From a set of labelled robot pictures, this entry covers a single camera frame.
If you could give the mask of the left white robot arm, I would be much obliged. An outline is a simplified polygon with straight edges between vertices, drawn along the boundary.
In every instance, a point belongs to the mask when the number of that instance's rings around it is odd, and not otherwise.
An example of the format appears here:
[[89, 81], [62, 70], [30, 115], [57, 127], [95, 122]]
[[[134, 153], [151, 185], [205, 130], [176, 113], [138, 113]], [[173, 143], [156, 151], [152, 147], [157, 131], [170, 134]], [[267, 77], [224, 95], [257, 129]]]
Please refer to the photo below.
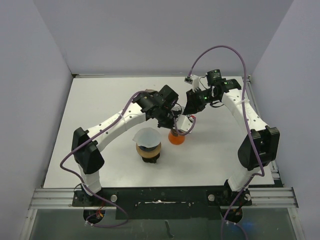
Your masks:
[[80, 169], [84, 200], [95, 206], [102, 199], [99, 170], [105, 161], [101, 152], [114, 139], [130, 128], [156, 119], [159, 128], [171, 129], [174, 117], [171, 109], [179, 95], [168, 85], [160, 91], [138, 91], [124, 108], [102, 123], [87, 130], [79, 127], [73, 132], [71, 151]]

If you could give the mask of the dark green glass dripper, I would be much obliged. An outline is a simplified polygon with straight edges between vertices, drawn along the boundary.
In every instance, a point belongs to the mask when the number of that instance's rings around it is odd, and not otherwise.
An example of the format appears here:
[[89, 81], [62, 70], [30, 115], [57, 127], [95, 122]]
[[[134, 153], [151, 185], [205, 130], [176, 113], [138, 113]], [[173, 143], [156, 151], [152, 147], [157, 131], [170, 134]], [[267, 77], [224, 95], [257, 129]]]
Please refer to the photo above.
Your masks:
[[142, 160], [145, 163], [156, 164], [159, 157], [160, 157], [160, 154], [153, 156], [153, 157], [142, 157]]

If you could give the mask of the blue glass dripper cone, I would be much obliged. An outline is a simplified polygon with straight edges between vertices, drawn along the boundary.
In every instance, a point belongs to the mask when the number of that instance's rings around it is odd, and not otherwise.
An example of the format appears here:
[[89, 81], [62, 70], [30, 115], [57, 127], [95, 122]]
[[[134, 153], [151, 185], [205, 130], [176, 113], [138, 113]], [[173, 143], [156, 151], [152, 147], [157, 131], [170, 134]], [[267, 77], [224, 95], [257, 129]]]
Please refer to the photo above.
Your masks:
[[139, 145], [138, 148], [144, 152], [151, 152], [151, 151], [154, 151], [157, 148], [157, 146], [146, 147], [146, 146]]

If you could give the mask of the light wooden ring holder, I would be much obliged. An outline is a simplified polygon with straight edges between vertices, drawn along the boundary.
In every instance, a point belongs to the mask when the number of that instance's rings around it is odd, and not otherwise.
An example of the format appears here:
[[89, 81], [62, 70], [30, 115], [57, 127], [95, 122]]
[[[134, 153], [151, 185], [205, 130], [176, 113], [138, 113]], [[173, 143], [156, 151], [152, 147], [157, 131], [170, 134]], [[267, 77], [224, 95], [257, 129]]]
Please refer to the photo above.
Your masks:
[[157, 156], [162, 148], [162, 144], [159, 143], [156, 147], [152, 148], [152, 150], [147, 151], [147, 150], [143, 150], [140, 148], [140, 146], [138, 146], [136, 144], [136, 151], [137, 153], [142, 157], [142, 158], [146, 158], [146, 159], [151, 159], [154, 158], [155, 156]]

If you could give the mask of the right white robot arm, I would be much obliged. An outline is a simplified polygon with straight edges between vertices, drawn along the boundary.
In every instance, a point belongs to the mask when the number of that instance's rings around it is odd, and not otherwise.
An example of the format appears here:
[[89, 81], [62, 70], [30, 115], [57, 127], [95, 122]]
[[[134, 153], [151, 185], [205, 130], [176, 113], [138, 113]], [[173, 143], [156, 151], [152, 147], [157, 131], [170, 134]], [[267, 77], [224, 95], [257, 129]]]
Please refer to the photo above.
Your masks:
[[207, 72], [205, 77], [205, 89], [200, 88], [199, 76], [189, 74], [185, 78], [192, 88], [186, 92], [184, 115], [193, 115], [207, 105], [221, 103], [245, 134], [237, 151], [238, 168], [226, 180], [227, 189], [222, 192], [223, 200], [233, 205], [241, 198], [240, 191], [247, 188], [254, 177], [265, 176], [265, 168], [277, 156], [280, 132], [276, 127], [270, 127], [254, 110], [240, 77], [223, 77], [218, 69]]

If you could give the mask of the white paper coffee filter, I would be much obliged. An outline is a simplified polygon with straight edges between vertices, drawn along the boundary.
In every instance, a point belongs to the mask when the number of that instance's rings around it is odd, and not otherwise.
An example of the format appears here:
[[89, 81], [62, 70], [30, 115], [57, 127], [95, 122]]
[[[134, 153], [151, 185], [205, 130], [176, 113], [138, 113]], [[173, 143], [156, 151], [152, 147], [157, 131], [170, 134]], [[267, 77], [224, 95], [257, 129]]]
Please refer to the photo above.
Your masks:
[[153, 148], [161, 143], [161, 134], [151, 128], [146, 127], [140, 129], [132, 139], [138, 146]]

